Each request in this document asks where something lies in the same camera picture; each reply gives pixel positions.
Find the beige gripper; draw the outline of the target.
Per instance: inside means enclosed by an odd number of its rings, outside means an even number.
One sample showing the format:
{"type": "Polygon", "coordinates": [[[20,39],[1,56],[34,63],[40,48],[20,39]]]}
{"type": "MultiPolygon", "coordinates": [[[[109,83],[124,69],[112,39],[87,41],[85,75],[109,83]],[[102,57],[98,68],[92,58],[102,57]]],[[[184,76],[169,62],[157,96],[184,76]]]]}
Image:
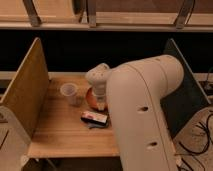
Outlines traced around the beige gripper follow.
{"type": "Polygon", "coordinates": [[[106,107],[106,98],[102,97],[106,94],[106,85],[105,84],[96,84],[92,88],[93,95],[97,98],[97,107],[99,110],[104,110],[106,107]]]}

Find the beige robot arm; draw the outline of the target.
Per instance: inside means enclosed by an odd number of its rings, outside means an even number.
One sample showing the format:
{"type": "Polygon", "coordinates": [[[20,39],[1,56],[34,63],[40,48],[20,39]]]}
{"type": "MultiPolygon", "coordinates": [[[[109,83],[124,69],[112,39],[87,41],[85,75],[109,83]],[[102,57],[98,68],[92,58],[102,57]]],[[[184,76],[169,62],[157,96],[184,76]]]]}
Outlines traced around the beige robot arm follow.
{"type": "Polygon", "coordinates": [[[178,171],[161,99],[183,77],[182,64],[171,55],[115,68],[102,63],[86,73],[97,107],[109,111],[123,171],[178,171]]]}

